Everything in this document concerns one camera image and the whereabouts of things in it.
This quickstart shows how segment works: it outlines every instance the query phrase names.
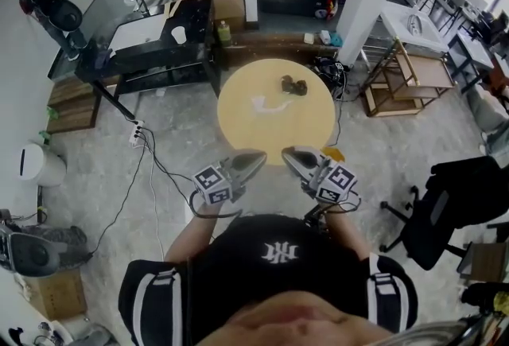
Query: white cup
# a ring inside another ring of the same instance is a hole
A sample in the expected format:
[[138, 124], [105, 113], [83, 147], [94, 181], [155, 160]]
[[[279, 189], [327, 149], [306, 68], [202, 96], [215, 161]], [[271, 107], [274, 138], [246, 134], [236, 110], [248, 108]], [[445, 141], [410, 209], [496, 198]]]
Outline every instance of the white cup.
[[175, 38], [175, 41], [177, 41], [177, 43], [180, 45], [187, 41], [187, 38], [185, 37], [184, 26], [177, 26], [176, 28], [173, 28], [172, 35]]

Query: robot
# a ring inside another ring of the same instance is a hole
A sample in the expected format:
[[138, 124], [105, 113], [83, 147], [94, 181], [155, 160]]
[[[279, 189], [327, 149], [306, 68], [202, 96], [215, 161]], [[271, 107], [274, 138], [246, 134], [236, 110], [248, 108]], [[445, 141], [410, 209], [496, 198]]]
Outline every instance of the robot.
[[[357, 183], [356, 175], [344, 165], [308, 146], [285, 148], [282, 158], [289, 170], [301, 179], [302, 190], [313, 199], [353, 207], [346, 212], [359, 207], [360, 197], [352, 190]], [[232, 158], [203, 168], [192, 180], [206, 204], [220, 204], [227, 200], [235, 203], [246, 192], [246, 183], [265, 162], [263, 151], [241, 150]]]

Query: power strip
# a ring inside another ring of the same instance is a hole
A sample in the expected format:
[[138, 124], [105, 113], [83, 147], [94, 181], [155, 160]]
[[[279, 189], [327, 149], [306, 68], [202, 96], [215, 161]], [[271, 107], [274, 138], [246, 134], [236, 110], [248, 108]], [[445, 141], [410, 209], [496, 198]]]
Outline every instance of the power strip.
[[142, 127], [144, 125], [145, 125], [144, 121], [141, 121], [141, 120], [134, 121], [133, 130], [130, 132], [130, 137], [129, 137], [129, 143], [133, 148], [136, 146], [143, 145], [142, 143], [140, 143], [140, 141], [142, 141], [142, 140], [140, 140], [139, 135], [142, 132]]

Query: black bag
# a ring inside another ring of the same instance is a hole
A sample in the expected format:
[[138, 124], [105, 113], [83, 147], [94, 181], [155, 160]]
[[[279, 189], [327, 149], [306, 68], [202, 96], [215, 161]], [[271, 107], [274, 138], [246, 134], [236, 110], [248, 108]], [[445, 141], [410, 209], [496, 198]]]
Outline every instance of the black bag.
[[83, 14], [75, 4], [69, 0], [31, 0], [44, 14], [51, 24], [60, 30], [72, 32], [78, 29], [83, 20]]

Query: yellow table top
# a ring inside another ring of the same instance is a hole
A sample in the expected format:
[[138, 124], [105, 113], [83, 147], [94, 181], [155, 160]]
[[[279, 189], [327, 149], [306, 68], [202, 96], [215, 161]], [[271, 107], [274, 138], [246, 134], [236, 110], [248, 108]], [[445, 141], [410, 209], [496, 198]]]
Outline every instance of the yellow table top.
[[[281, 78], [305, 80], [308, 94], [282, 92]], [[226, 82], [217, 106], [220, 127], [236, 150], [267, 153], [267, 164], [283, 165], [288, 146], [321, 149], [328, 141], [336, 111], [325, 84], [306, 67], [283, 59], [264, 59], [243, 66]]]

